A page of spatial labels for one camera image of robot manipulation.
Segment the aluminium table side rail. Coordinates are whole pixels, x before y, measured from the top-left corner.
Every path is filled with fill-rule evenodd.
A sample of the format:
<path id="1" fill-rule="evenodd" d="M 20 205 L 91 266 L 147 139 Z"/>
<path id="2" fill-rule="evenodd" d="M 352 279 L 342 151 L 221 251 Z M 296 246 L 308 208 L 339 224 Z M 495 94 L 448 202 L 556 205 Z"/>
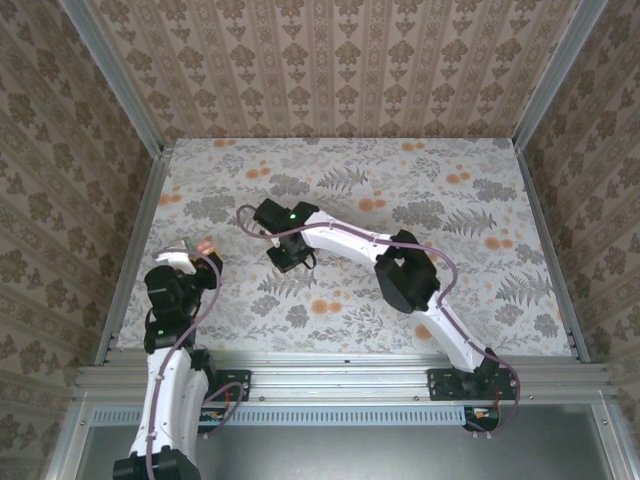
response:
<path id="1" fill-rule="evenodd" d="M 581 363 L 591 363 L 591 356 L 589 354 L 584 335 L 581 331 L 581 327 L 575 309 L 573 307 L 573 303 L 571 301 L 571 297 L 562 273 L 561 266 L 559 264 L 554 244 L 544 217 L 544 212 L 541 207 L 533 179 L 529 172 L 524 153 L 518 148 L 515 149 L 515 153 L 524 182 L 525 191 L 529 199 L 533 219 L 539 235 L 541 247 L 545 255 L 550 279 L 554 287 L 558 309 L 565 325 L 567 336 L 569 338 L 569 344 L 571 345 L 572 350 L 575 352 L 576 358 Z"/>
<path id="2" fill-rule="evenodd" d="M 105 321 L 103 333 L 93 362 L 103 365 L 107 359 L 112 341 L 118 336 L 124 320 L 129 299 L 135 284 L 137 272 L 147 242 L 157 203 L 162 193 L 175 144 L 164 145 L 159 156 L 152 161 L 149 177 L 139 205 L 124 263 L 114 291 L 111 306 Z"/>

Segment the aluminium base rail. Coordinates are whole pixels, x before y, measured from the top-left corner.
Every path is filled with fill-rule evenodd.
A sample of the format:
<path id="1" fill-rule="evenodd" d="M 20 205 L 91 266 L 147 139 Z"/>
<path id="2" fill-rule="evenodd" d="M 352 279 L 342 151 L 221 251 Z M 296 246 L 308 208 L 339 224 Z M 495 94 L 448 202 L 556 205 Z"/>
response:
<path id="1" fill-rule="evenodd" d="M 431 369 L 445 368 L 443 355 L 215 351 L 220 369 L 251 371 L 253 405 L 425 404 Z M 524 404 L 586 404 L 616 396 L 606 367 L 572 357 L 508 356 L 521 381 Z M 146 355 L 116 349 L 101 366 L 83 367 L 75 400 L 139 405 L 146 389 Z"/>

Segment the aluminium frame post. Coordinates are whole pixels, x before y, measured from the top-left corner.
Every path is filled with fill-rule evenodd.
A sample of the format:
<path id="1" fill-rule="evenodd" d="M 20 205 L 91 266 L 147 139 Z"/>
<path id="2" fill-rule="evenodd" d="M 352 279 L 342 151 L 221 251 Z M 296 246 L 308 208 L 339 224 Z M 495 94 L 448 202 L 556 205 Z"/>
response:
<path id="1" fill-rule="evenodd" d="M 512 136 L 517 152 L 524 150 L 558 93 L 608 0 L 580 0 L 536 85 Z"/>
<path id="2" fill-rule="evenodd" d="M 142 96 L 136 91 L 123 62 L 87 0 L 59 0 L 91 57 L 101 70 L 139 139 L 153 160 L 162 157 L 165 142 L 153 124 Z"/>

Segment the grey metal panel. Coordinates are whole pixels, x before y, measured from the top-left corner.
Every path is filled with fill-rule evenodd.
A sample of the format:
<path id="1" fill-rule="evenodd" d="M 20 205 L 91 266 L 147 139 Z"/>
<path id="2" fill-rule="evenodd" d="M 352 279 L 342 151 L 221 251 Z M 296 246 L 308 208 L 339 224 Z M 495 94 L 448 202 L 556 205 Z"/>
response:
<path id="1" fill-rule="evenodd" d="M 527 409 L 491 439 L 461 427 L 226 427 L 203 480 L 612 480 L 592 418 Z"/>

